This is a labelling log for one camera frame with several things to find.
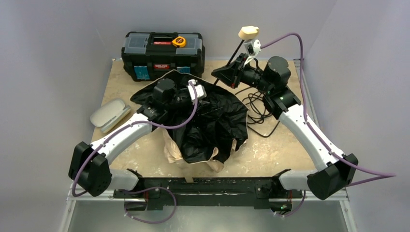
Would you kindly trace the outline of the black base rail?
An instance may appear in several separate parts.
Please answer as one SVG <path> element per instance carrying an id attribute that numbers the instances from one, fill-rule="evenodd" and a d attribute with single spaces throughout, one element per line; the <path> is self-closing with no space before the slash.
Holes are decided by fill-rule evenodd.
<path id="1" fill-rule="evenodd" d="M 164 206 L 239 206 L 289 212 L 292 199 L 302 198 L 300 190 L 285 190 L 278 177 L 185 178 L 143 177 L 133 194 L 115 190 L 114 198 L 144 199 L 147 210 Z"/>

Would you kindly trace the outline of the beige folding umbrella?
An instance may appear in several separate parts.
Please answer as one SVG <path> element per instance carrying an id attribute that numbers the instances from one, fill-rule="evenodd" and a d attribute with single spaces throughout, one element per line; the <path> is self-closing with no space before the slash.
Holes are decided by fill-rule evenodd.
<path id="1" fill-rule="evenodd" d="M 192 120 L 179 129 L 164 129 L 164 156 L 175 164 L 188 180 L 188 166 L 205 163 L 213 172 L 220 172 L 231 153 L 248 139 L 248 108 L 233 93 L 197 76 L 169 71 L 153 83 L 135 92 L 130 100 L 143 105 L 152 95 L 158 81 L 169 78 L 177 89 L 186 88 L 195 79 L 205 87 L 207 97 L 199 101 Z"/>

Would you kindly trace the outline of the beige umbrella case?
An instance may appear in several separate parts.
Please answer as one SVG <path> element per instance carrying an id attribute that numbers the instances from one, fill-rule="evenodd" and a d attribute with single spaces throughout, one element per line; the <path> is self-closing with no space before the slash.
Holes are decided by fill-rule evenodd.
<path id="1" fill-rule="evenodd" d="M 89 119 L 101 133 L 106 134 L 130 111 L 131 107 L 123 99 L 116 98 L 101 106 Z"/>

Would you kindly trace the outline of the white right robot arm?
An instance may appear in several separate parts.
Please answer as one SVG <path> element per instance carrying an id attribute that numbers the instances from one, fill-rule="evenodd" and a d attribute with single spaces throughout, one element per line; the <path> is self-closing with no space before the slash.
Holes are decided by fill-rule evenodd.
<path id="1" fill-rule="evenodd" d="M 214 69 L 212 76 L 231 88 L 244 83 L 263 93 L 263 103 L 272 116 L 286 126 L 307 151 L 315 170 L 285 171 L 278 177 L 286 190 L 306 190 L 325 200 L 353 180 L 358 158 L 345 154 L 312 122 L 300 99 L 288 87 L 291 71 L 286 59 L 273 56 L 265 68 L 252 67 L 247 54 L 228 65 Z"/>

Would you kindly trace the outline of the yellow tape measure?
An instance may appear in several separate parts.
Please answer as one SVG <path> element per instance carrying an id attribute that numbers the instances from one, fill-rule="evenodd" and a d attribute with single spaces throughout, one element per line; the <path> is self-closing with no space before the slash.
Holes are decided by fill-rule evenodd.
<path id="1" fill-rule="evenodd" d="M 176 48 L 183 48 L 186 46 L 186 39 L 182 36 L 178 36 L 171 41 L 171 44 Z"/>

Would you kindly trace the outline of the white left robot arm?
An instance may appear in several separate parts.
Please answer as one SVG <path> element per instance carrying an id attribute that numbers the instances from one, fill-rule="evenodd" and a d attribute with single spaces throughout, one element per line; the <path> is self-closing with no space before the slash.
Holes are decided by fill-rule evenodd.
<path id="1" fill-rule="evenodd" d="M 139 177 L 135 171 L 112 170 L 111 163 L 138 139 L 156 128 L 179 129 L 190 122 L 206 91 L 196 80 L 177 89 L 173 80 L 157 82 L 143 105 L 121 127 L 87 144 L 78 143 L 73 152 L 68 176 L 73 180 L 72 195 L 99 196 L 106 190 L 133 191 Z"/>

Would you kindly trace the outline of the black plastic toolbox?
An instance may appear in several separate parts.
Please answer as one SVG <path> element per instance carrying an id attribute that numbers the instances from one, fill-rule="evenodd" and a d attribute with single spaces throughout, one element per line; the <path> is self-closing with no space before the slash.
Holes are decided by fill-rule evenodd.
<path id="1" fill-rule="evenodd" d="M 176 48 L 171 41 L 178 36 L 186 46 Z M 171 70 L 202 77 L 205 46 L 200 33 L 136 32 L 125 36 L 121 49 L 124 71 L 135 82 L 154 81 Z"/>

